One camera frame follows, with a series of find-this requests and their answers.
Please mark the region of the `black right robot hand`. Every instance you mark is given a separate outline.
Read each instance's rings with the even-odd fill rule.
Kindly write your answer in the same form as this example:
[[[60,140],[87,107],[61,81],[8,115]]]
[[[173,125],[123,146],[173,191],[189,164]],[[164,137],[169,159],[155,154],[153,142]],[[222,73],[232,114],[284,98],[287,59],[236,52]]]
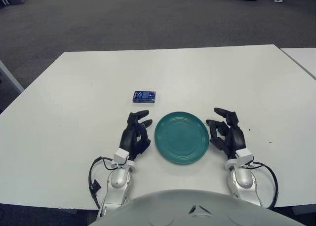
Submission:
[[[237,150],[246,148],[243,131],[238,126],[237,114],[222,108],[214,108],[214,111],[223,117],[226,122],[206,120],[210,129],[210,143],[218,150],[223,151],[228,159],[234,159]]]

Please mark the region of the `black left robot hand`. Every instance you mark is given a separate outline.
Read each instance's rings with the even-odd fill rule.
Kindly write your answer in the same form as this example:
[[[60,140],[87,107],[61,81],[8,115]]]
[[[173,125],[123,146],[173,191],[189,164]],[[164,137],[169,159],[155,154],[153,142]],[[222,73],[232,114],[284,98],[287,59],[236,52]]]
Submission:
[[[142,154],[151,143],[148,138],[147,127],[152,123],[152,119],[139,123],[139,120],[146,117],[149,110],[130,113],[127,119],[127,127],[122,133],[119,147],[129,152],[129,160],[134,161],[137,155]]]

